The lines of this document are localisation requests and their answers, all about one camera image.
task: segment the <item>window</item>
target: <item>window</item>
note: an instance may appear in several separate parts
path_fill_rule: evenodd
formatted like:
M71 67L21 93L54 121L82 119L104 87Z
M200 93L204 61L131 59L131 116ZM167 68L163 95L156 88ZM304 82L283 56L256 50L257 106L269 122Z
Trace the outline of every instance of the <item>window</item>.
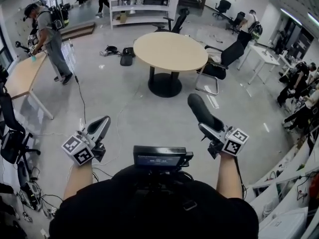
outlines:
M1 29L0 37L0 64L7 70L13 62L13 59L8 50L8 47L6 46Z

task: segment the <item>ceiling light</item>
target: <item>ceiling light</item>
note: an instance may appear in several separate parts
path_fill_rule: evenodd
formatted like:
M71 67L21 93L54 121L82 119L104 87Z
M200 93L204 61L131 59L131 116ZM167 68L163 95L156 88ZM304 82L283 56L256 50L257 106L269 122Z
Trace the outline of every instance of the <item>ceiling light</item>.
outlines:
M280 9L284 14L288 15L290 18L292 18L295 22L297 22L300 26L302 26L301 22L297 20L294 16L286 12L284 9Z
M312 16L310 12L308 12L308 16L309 16L309 18L311 18L311 20L312 20L317 26L319 26L319 21L316 20L316 18L315 18L314 16Z

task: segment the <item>man in gray shirt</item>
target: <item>man in gray shirt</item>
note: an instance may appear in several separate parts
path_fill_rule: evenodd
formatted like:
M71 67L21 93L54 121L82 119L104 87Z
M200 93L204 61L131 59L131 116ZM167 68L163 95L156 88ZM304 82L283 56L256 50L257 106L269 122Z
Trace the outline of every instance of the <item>man in gray shirt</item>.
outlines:
M59 30L54 29L50 11L47 7L32 3L25 8L24 15L37 21L40 32L39 43L36 45L33 55L38 52L42 45L45 45L51 63L57 67L63 78L63 85L68 84L73 74L70 72L63 57L61 34Z

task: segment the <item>black office chair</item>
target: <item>black office chair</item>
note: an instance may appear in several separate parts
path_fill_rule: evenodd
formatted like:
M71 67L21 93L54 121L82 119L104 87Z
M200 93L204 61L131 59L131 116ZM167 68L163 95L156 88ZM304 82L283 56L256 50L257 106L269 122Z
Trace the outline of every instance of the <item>black office chair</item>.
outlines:
M185 22L188 15L189 15L189 10L187 8L181 9L179 11L179 17L177 18L173 29L171 28L171 22L174 20L172 18L169 18L169 17L163 17L164 19L168 20L168 29L165 29L164 28L165 26L162 24L155 23L155 24L153 24L153 26L157 27L157 30L155 32L172 32L172 33L179 34L181 29L182 29L181 26Z
M243 19L245 18L245 13L244 12L240 12L237 14L237 17L235 18L235 20L230 19L228 22L230 24L230 27L227 27L226 30L233 30L232 34L234 34L234 32L238 33L239 30L237 29L237 26L243 21Z
M218 95L219 90L218 90L218 79L219 80L224 80L226 78L226 70L228 69L228 66L233 63L236 59L240 58L244 54L244 47L243 45L239 42L236 41L232 45L230 45L227 49L220 50L214 47L211 47L209 45L205 46L205 49L215 49L218 51L221 51L220 58L221 62L216 63L212 61L211 59L208 59L208 62L201 73L201 69L198 69L197 72L199 73L197 80L196 80L196 85L199 80L199 77L203 74L209 77L212 77L216 80L216 88L217 88L217 93L212 93L204 89L200 89L196 87L197 90L203 91L207 94L210 95Z
M215 6L215 9L217 10L217 12L213 13L213 16L216 15L217 19L219 16L222 16L222 18L224 18L223 13L227 12L227 10L229 10L229 8L231 7L231 3L227 0L221 0L219 2L219 6L217 7L217 3Z
M32 138L33 135L29 133L25 137L25 129L15 119L11 96L7 92L3 83L0 83L0 106L2 108L4 122L11 129L2 138L0 154L7 162L11 164L18 164L22 157L28 173L31 174L25 154L27 152L35 152L36 154L40 155L41 152L37 149L28 148L28 140L30 137Z

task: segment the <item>small display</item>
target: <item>small display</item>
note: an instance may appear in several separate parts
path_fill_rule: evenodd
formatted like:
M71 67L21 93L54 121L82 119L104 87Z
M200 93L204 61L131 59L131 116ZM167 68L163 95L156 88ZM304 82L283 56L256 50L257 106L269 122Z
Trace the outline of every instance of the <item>small display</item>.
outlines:
M180 157L138 156L137 163L141 166L177 166Z

